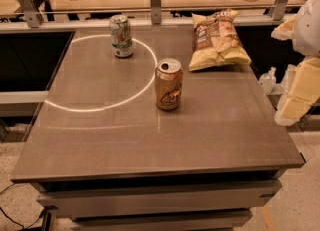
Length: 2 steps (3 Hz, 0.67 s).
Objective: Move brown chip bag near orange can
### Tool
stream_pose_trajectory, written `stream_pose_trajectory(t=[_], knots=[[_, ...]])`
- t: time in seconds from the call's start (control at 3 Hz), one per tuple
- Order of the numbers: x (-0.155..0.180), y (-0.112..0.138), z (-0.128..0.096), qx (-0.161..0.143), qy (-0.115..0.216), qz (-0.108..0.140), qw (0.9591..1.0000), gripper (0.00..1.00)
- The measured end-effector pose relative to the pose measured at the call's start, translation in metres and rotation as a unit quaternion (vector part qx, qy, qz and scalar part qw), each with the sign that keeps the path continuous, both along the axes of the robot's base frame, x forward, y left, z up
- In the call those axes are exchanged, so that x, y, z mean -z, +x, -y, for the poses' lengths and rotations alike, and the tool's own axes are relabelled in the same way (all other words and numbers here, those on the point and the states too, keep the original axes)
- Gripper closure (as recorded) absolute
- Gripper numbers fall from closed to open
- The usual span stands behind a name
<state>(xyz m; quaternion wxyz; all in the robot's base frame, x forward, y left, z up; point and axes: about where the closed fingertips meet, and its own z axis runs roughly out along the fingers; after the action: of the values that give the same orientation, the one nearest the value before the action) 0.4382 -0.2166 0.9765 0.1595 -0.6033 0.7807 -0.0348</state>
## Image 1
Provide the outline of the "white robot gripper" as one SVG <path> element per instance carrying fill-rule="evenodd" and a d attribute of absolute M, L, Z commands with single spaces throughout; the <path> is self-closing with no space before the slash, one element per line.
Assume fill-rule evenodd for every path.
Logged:
<path fill-rule="evenodd" d="M 313 56 L 305 57 L 295 69 L 286 72 L 289 89 L 280 97 L 274 120 L 278 125 L 291 126 L 320 99 L 320 0 L 307 0 L 297 15 L 272 31 L 271 37 L 292 39 L 296 52 Z"/>

